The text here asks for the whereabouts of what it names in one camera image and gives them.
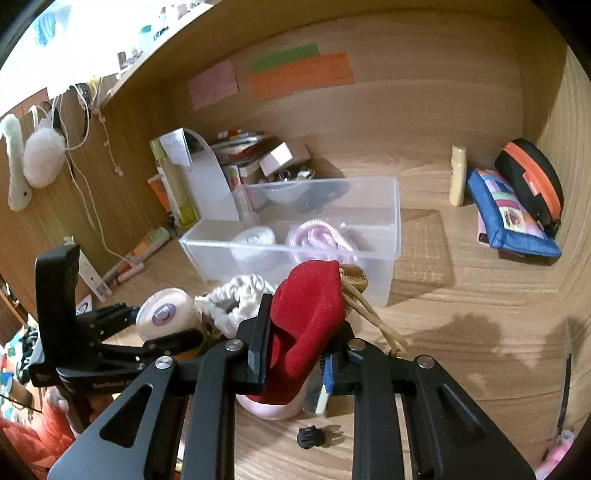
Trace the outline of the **person's left hand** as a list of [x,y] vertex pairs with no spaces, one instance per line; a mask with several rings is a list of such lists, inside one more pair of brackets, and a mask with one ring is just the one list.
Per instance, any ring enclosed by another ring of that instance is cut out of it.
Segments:
[[113,402],[111,394],[77,395],[67,390],[52,386],[45,392],[44,401],[62,413],[75,438]]

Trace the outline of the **orange sleeve forearm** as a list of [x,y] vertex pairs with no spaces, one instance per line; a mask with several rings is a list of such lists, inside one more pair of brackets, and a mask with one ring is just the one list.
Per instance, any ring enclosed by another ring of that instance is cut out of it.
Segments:
[[50,468],[75,440],[65,416],[45,401],[36,428],[2,418],[1,432],[37,479],[47,478]]

